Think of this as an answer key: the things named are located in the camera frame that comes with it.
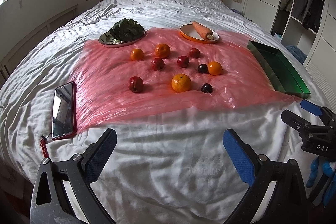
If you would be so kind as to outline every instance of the phone screen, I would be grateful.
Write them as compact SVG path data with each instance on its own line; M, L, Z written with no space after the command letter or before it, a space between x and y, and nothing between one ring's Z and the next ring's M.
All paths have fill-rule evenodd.
M52 138L62 138L74 133L74 82L55 90L52 109Z

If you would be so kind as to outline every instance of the orange plate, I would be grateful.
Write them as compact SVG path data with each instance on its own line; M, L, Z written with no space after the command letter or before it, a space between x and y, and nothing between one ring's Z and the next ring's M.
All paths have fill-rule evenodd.
M214 44L218 41L219 39L219 35L212 30L213 32L213 36L214 36L214 40L208 41L208 40L204 40L202 37L199 36L199 34L195 31L194 26L192 24L186 24L183 25L181 28L181 34L184 38L194 41L194 42L200 42L203 44Z

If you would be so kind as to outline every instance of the white bedsheet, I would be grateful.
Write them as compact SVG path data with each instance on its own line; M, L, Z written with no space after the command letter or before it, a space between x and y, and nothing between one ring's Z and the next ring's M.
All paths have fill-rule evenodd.
M40 137L51 129L54 89L68 81L84 41L98 38L122 18L133 18L145 29L179 28L196 19L214 30L246 33L281 49L308 85L310 100L328 105L305 68L281 44L220 0L104 0L33 49L0 91L0 156L32 183L43 158ZM117 223L223 223L248 187L223 147L224 130L234 128L257 154L271 160L295 158L307 181L314 156L300 149L298 134L281 121L284 109L319 122L298 103L221 112L190 108L91 128L73 139L51 141L47 149L51 160L67 160L113 128L117 146L91 186ZM75 211L83 218L78 205Z

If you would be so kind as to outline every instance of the orange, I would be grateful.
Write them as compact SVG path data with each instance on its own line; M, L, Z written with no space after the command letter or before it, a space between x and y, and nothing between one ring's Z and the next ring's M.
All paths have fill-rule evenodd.
M133 61L142 60L143 59L143 51L142 51L142 49L140 49L140 48L133 49L132 52L131 52L131 59Z
M191 88L191 80L188 75L182 73L175 75L171 81L171 87L176 92L185 92Z
M167 44L159 44L155 47L157 57L166 58L170 55L170 47Z
M220 75L222 72L222 65L215 61L210 62L208 64L208 72L211 75Z

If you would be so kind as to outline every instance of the green rectangular container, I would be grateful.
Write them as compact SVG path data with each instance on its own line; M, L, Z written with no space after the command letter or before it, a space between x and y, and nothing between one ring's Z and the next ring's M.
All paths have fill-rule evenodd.
M255 41L249 41L247 47L267 74L276 91L296 95L303 99L309 97L310 91L306 84L279 49Z

